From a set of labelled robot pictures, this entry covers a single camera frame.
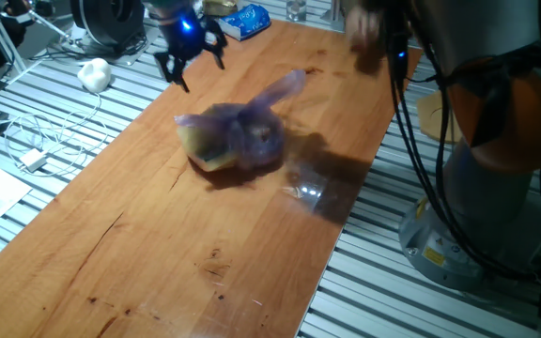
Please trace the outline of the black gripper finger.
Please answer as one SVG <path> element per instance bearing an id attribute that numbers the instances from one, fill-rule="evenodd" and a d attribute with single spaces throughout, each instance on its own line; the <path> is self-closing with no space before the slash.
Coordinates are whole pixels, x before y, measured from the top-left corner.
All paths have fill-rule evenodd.
<path id="1" fill-rule="evenodd" d="M 219 69 L 225 69 L 224 66 L 224 48 L 227 46 L 227 40 L 223 31 L 211 31 L 206 33 L 204 50 L 211 53 Z"/>
<path id="2" fill-rule="evenodd" d="M 159 72 L 166 82 L 179 85 L 184 92 L 189 93 L 190 89 L 183 78 L 183 71 L 186 65 L 185 61 L 168 52 L 158 52 L 153 56 Z"/>

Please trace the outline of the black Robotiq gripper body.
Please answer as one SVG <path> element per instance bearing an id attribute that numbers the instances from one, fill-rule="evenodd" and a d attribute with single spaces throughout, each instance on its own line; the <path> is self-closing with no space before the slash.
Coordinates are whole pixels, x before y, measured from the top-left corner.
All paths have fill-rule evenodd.
<path id="1" fill-rule="evenodd" d="M 177 12 L 170 21 L 160 22 L 168 53 L 175 59 L 189 61 L 203 51 L 212 52 L 214 45 L 207 41 L 207 29 L 192 8 Z"/>

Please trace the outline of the bystander right hand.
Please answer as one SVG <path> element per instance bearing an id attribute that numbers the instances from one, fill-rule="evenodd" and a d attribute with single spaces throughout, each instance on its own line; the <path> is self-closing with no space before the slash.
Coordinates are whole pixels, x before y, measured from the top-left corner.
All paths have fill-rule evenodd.
<path id="1" fill-rule="evenodd" d="M 361 6 L 353 7 L 345 21 L 345 33 L 350 49 L 362 52 L 379 39 L 380 14 Z"/>

